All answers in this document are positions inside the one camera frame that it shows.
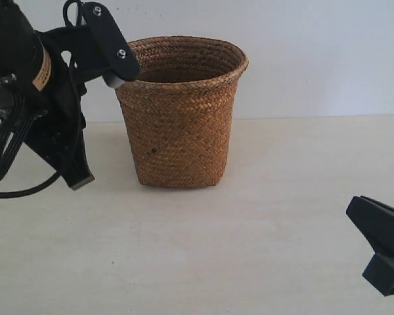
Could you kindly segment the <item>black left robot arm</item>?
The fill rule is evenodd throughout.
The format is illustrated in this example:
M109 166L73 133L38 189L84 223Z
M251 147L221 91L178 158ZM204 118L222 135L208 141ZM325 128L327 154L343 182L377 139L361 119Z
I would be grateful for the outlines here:
M92 182L81 111L85 85L102 78L115 89L140 72L110 11L94 1L76 7L74 21L43 32L16 2L0 1L0 181L22 146L54 169L44 183L0 192L0 199L29 196L58 179L72 190Z

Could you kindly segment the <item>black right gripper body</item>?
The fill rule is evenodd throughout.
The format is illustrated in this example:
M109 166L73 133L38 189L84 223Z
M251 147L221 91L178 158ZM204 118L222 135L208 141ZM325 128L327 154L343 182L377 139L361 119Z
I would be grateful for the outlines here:
M374 254L362 276L384 297L394 295L394 257Z

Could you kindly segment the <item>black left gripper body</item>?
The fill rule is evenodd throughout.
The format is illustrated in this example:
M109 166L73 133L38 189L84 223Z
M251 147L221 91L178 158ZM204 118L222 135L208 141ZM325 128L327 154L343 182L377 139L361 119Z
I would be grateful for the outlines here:
M76 108L85 84L103 78L113 89L133 81L139 62L109 9L96 1L67 1L64 24L37 31L35 105Z

